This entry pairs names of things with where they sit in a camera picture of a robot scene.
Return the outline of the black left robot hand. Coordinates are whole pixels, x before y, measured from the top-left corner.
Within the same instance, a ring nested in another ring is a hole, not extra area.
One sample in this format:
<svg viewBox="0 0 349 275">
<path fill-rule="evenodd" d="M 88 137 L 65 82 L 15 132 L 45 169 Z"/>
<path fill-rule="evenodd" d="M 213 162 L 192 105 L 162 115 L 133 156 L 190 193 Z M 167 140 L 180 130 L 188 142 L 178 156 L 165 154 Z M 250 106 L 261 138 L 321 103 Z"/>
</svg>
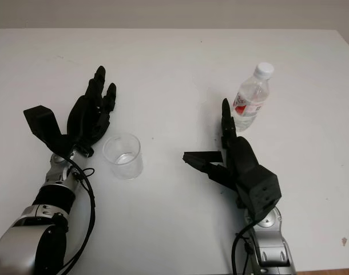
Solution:
<svg viewBox="0 0 349 275">
<path fill-rule="evenodd" d="M 68 136 L 74 147 L 86 157 L 94 154 L 92 146 L 105 134 L 110 124 L 110 113 L 116 103 L 117 87 L 111 83 L 103 95 L 106 70 L 99 66 L 89 80 L 84 95 L 80 96 L 70 111 L 67 123 Z"/>
</svg>

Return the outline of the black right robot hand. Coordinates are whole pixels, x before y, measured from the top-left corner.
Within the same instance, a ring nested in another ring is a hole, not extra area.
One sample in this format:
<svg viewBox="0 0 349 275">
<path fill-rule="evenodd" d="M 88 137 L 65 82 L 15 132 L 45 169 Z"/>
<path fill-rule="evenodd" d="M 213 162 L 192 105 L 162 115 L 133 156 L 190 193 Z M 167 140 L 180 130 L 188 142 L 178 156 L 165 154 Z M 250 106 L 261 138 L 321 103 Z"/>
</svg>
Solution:
<svg viewBox="0 0 349 275">
<path fill-rule="evenodd" d="M 183 161 L 212 181 L 227 187 L 239 196 L 239 207 L 256 211 L 262 208 L 256 196 L 257 181 L 250 172 L 259 166 L 249 142 L 238 136 L 229 102 L 224 99 L 221 106 L 221 146 L 225 150 L 225 159 L 220 151 L 185 152 Z"/>
</svg>

